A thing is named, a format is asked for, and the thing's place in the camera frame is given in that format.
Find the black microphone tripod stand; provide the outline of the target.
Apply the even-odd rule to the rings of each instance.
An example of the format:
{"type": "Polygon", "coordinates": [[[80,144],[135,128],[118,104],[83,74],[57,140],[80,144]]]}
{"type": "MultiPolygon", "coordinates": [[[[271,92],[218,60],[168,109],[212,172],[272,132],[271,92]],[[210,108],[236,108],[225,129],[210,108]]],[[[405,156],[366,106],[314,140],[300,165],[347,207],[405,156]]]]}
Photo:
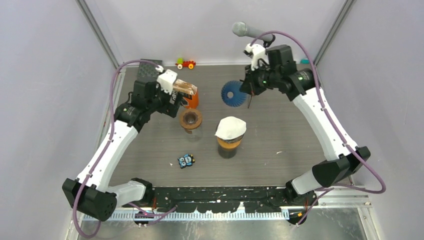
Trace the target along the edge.
{"type": "Polygon", "coordinates": [[[254,96],[255,96],[255,94],[253,92],[249,95],[249,99],[248,99],[248,103],[247,103],[247,108],[248,109],[251,107],[252,100],[253,100],[253,97],[254,96]]]}

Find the blue owl toy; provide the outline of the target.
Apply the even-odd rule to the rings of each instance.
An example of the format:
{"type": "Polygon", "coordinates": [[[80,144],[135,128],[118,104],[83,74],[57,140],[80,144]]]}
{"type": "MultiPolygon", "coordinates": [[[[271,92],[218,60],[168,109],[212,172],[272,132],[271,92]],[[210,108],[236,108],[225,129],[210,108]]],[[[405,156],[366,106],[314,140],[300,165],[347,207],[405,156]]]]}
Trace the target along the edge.
{"type": "Polygon", "coordinates": [[[184,156],[179,157],[177,161],[181,169],[191,167],[196,162],[192,154],[185,154],[184,156]]]}

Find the grey microphone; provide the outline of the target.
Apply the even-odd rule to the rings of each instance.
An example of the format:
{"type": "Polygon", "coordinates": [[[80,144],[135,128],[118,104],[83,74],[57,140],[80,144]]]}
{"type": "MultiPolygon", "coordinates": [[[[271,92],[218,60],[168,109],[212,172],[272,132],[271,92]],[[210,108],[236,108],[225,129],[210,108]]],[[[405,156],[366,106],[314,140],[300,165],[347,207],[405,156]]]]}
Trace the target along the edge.
{"type": "Polygon", "coordinates": [[[241,21],[235,22],[232,25],[231,30],[232,33],[238,37],[257,38],[267,43],[271,43],[275,40],[275,36],[273,34],[264,34],[265,31],[249,26],[245,22],[241,21]]]}

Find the toy train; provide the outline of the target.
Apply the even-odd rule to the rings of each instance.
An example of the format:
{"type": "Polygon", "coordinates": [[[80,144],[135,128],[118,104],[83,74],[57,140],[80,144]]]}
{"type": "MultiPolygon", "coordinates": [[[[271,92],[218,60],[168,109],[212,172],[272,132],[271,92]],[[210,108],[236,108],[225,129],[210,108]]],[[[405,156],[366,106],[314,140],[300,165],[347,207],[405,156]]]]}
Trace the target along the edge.
{"type": "Polygon", "coordinates": [[[178,58],[175,66],[181,70],[183,68],[188,68],[192,70],[196,66],[196,62],[193,60],[184,60],[182,57],[178,58]]]}

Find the white paper coffee filter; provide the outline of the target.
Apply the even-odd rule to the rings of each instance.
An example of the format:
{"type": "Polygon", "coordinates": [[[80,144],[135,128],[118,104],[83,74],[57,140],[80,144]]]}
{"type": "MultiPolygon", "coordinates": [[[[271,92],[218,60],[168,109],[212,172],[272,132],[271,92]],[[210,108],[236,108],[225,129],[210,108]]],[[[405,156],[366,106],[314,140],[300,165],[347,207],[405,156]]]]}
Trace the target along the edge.
{"type": "Polygon", "coordinates": [[[219,121],[214,135],[222,140],[233,140],[244,135],[246,130],[247,123],[244,120],[228,116],[219,121]]]}

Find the blue ribbed dripper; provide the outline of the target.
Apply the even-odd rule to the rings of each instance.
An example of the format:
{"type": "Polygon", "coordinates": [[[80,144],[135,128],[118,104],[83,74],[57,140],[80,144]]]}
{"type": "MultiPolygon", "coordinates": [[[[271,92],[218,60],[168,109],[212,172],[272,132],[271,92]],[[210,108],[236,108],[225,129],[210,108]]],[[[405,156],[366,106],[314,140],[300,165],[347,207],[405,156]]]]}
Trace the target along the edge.
{"type": "Polygon", "coordinates": [[[241,81],[231,80],[225,83],[221,89],[221,99],[229,107],[240,107],[247,99],[247,94],[240,91],[241,81]]]}

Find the dark grey studded plate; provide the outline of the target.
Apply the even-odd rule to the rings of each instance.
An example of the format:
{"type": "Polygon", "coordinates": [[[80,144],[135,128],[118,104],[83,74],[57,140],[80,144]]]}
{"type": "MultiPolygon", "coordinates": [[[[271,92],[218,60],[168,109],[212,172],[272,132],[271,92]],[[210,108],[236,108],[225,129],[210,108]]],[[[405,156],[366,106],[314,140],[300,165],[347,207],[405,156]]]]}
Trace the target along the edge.
{"type": "Polygon", "coordinates": [[[146,78],[146,77],[157,78],[159,74],[160,73],[156,71],[155,66],[149,63],[140,62],[138,65],[137,79],[146,78]]]}

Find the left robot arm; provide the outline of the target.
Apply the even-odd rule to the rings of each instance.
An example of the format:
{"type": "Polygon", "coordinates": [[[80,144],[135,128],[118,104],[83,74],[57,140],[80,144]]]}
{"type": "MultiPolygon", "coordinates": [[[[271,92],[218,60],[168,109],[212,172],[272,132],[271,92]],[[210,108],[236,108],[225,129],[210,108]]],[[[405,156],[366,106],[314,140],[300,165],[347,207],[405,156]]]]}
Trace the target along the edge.
{"type": "Polygon", "coordinates": [[[153,185],[138,177],[129,182],[110,186],[110,180],[131,142],[154,113],[171,118],[177,116],[183,94],[166,92],[153,78],[146,82],[137,80],[126,102],[115,112],[106,137],[98,150],[75,178],[67,178],[62,190],[70,206],[96,220],[108,220],[117,207],[136,202],[148,207],[154,199],[153,185]]]}

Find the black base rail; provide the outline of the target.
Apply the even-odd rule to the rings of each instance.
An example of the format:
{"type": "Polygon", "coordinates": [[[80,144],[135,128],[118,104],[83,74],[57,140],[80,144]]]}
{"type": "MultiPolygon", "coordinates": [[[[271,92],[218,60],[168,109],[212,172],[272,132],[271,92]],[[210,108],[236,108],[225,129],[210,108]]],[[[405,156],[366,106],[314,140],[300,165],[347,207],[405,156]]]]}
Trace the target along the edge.
{"type": "Polygon", "coordinates": [[[161,212],[176,208],[178,213],[276,213],[281,207],[305,209],[313,206],[317,194],[297,195],[284,186],[154,187],[144,199],[133,201],[138,207],[154,207],[161,212]]]}

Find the teal block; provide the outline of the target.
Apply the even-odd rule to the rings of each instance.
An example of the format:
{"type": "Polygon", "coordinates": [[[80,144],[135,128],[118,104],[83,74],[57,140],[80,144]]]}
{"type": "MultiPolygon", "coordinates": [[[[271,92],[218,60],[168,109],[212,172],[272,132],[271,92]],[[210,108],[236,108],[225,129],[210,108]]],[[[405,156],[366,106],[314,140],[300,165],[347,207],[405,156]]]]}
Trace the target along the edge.
{"type": "Polygon", "coordinates": [[[310,61],[307,58],[304,58],[304,59],[301,59],[299,63],[307,65],[310,63],[310,61]]]}

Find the dark glass carafe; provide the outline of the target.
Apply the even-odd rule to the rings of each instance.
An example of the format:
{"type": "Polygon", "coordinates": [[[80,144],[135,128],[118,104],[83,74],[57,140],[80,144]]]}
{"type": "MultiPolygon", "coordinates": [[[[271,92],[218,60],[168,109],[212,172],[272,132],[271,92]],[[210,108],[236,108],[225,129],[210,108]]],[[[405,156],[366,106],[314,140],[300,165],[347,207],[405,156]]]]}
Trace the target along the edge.
{"type": "Polygon", "coordinates": [[[223,148],[221,146],[218,146],[218,154],[224,158],[224,159],[230,159],[233,158],[237,154],[237,148],[223,148]]]}

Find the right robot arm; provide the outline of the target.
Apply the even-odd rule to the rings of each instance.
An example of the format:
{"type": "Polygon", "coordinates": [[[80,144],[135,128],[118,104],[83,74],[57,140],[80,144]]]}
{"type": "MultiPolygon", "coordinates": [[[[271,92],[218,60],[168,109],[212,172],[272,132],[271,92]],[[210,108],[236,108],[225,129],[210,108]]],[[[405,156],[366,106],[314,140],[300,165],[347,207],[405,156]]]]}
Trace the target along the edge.
{"type": "Polygon", "coordinates": [[[309,68],[297,69],[292,49],[288,45],[265,48],[248,44],[244,53],[251,58],[245,67],[245,78],[240,91],[260,95],[267,89],[278,89],[285,94],[303,114],[315,133],[325,160],[308,172],[286,183],[285,198],[291,205],[299,205],[306,193],[318,188],[328,188],[356,173],[370,156],[370,150],[359,147],[335,117],[319,83],[315,82],[309,68]]]}

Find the orange coffee filter bag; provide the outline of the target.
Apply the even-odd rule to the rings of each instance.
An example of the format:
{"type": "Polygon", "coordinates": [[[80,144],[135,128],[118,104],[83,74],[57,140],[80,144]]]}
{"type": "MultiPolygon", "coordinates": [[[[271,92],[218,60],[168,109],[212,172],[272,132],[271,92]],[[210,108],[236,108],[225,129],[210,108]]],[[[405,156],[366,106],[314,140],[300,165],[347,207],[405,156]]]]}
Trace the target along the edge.
{"type": "Polygon", "coordinates": [[[181,105],[186,109],[196,109],[199,105],[198,87],[192,83],[177,79],[173,83],[173,89],[181,93],[183,98],[181,105]]]}

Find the glass carafe with wooden collar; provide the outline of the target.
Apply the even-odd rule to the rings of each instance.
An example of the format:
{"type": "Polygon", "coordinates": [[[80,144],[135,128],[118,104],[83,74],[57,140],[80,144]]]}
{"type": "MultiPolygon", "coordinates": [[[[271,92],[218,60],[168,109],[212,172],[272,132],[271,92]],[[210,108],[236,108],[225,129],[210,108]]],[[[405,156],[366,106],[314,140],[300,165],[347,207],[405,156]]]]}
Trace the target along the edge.
{"type": "Polygon", "coordinates": [[[196,142],[199,141],[203,137],[203,130],[202,127],[197,127],[194,129],[184,129],[186,133],[186,137],[190,142],[196,142]]]}

